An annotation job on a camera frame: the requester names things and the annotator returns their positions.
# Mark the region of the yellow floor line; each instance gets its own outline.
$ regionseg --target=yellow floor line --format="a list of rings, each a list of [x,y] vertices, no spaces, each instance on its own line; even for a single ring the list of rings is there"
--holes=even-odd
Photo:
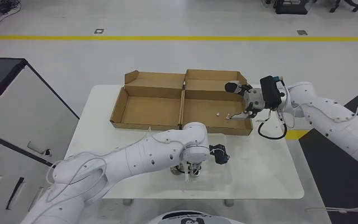
[[[299,140],[308,132],[309,130],[288,130],[285,138],[287,140]]]
[[[358,37],[341,36],[32,36],[0,35],[0,40],[107,40],[107,41],[297,41],[357,42]]]

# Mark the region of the black mat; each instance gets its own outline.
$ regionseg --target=black mat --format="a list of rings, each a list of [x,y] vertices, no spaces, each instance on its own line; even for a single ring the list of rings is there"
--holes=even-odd
[[[354,113],[358,96],[345,105]],[[299,140],[326,207],[358,207],[358,161],[312,129]],[[328,213],[332,224],[358,223],[358,212]]]

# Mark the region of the black cable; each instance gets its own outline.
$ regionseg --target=black cable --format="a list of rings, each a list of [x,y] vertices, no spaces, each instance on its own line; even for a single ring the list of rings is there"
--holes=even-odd
[[[5,1],[5,0],[1,1],[0,2],[0,12],[3,13],[4,15],[6,15],[8,13],[8,11],[10,11],[10,10],[17,9],[18,5],[20,5],[20,8],[16,12],[5,16],[4,18],[2,18],[0,20],[0,22],[2,22],[4,19],[8,18],[9,16],[15,15],[16,13],[20,12],[21,7],[22,7],[20,0],[13,1],[11,6],[8,6],[7,1]]]
[[[262,126],[263,126],[263,124],[264,124],[264,122],[262,122],[261,124],[260,124],[260,126],[258,126],[258,134],[260,135],[260,136],[262,136],[262,137],[264,137],[264,138],[267,138],[267,139],[270,139],[270,140],[279,140],[279,139],[282,139],[282,138],[284,138],[285,136],[286,136],[286,134],[287,134],[287,125],[284,123],[284,127],[285,127],[285,130],[284,130],[284,134],[282,135],[282,136],[279,136],[279,137],[269,137],[269,136],[265,136],[265,135],[263,135],[262,133],[261,133],[261,128],[262,128]]]

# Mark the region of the white cabinet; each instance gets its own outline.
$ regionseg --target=white cabinet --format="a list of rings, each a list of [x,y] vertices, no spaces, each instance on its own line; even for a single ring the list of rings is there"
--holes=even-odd
[[[48,188],[46,172],[64,158],[78,120],[26,60],[0,58],[1,223],[20,223]]]
[[[24,59],[0,59],[1,71],[12,81],[0,91],[0,139],[50,163],[63,159],[78,117]]]
[[[49,187],[48,166],[0,145],[1,223],[17,224]]]

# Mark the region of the table leg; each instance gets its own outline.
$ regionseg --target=table leg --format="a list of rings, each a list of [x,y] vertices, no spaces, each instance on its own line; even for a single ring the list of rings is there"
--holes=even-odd
[[[133,199],[123,199],[124,206],[130,206],[133,203]]]
[[[224,204],[226,207],[234,206],[234,199],[224,199]]]

